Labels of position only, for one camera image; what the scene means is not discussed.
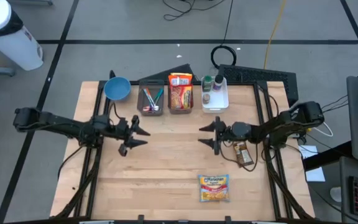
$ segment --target white tray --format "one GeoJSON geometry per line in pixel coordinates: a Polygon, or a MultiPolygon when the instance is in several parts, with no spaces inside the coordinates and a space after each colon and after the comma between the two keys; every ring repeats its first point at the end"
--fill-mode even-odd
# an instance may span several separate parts
{"type": "MultiPolygon", "coordinates": [[[[201,90],[204,82],[204,77],[201,79],[201,90]]],[[[229,107],[229,95],[227,93],[226,78],[223,78],[222,87],[219,91],[214,91],[213,86],[209,92],[201,91],[201,99],[204,94],[209,94],[211,99],[208,104],[203,103],[204,113],[223,113],[229,107]]]]}

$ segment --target white paper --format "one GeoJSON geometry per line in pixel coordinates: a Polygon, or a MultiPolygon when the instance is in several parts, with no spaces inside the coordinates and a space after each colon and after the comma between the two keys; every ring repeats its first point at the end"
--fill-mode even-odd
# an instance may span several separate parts
{"type": "MultiPolygon", "coordinates": [[[[302,157],[304,159],[317,154],[316,146],[299,146],[299,150],[301,151],[302,157]]],[[[306,180],[308,182],[325,182],[326,179],[324,177],[323,168],[319,167],[317,169],[307,171],[306,180]]]]}

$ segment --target small jar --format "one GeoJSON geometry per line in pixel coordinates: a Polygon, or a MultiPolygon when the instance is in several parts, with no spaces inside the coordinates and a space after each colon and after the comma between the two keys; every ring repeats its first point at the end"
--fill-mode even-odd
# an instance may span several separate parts
{"type": "Polygon", "coordinates": [[[222,75],[216,75],[215,76],[215,82],[214,82],[214,86],[212,87],[212,89],[214,91],[219,91],[222,88],[222,83],[223,83],[223,76],[222,75]]]}
{"type": "Polygon", "coordinates": [[[203,78],[203,92],[209,92],[212,88],[213,79],[211,76],[206,75],[203,78]]]}
{"type": "Polygon", "coordinates": [[[211,96],[209,94],[204,94],[203,95],[203,104],[208,104],[210,99],[211,99],[211,96]]]}

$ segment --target wooden table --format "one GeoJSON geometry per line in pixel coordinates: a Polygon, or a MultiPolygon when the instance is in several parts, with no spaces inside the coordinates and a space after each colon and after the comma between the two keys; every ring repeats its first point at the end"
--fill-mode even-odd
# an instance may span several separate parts
{"type": "MultiPolygon", "coordinates": [[[[93,113],[98,82],[83,82],[74,119],[88,121],[93,113]]],[[[282,82],[268,82],[269,93],[277,100],[279,110],[287,110],[288,103],[282,82]]],[[[165,87],[164,114],[158,117],[141,116],[136,109],[138,86],[132,86],[131,96],[124,103],[117,103],[119,116],[131,120],[140,116],[140,126],[151,136],[135,136],[149,143],[130,150],[121,157],[118,148],[121,141],[104,138],[98,183],[92,219],[136,220],[145,215],[146,220],[274,220],[272,196],[265,162],[260,158],[262,144],[258,148],[258,164],[253,172],[238,168],[237,164],[225,161],[213,150],[197,141],[212,138],[213,133],[198,131],[210,124],[216,114],[203,113],[201,87],[194,88],[195,105],[190,114],[174,115],[167,109],[167,87],[165,87]],[[198,174],[229,174],[230,202],[199,202],[198,174]]],[[[229,86],[229,108],[219,114],[227,125],[235,121],[259,124],[252,86],[229,86]]],[[[263,94],[261,93],[264,119],[267,120],[263,94]]],[[[118,119],[111,113],[111,119],[118,119]]],[[[298,147],[293,139],[287,144],[298,147]]],[[[255,161],[253,144],[247,144],[255,161]]],[[[226,157],[235,158],[233,148],[222,145],[226,157]]],[[[78,148],[74,139],[69,139],[65,157],[78,148]]],[[[288,189],[299,204],[314,216],[310,193],[300,153],[290,147],[281,150],[288,189]]],[[[58,181],[51,215],[56,215],[68,203],[74,189],[78,188],[85,150],[69,160],[62,169],[58,181]]],[[[279,188],[281,214],[285,216],[283,197],[279,188]]]]}

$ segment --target white trash can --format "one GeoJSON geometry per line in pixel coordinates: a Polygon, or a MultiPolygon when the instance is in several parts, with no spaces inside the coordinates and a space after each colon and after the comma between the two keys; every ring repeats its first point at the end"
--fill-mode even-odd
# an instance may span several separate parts
{"type": "Polygon", "coordinates": [[[0,0],[0,51],[26,71],[44,63],[42,47],[6,0],[0,0]]]}

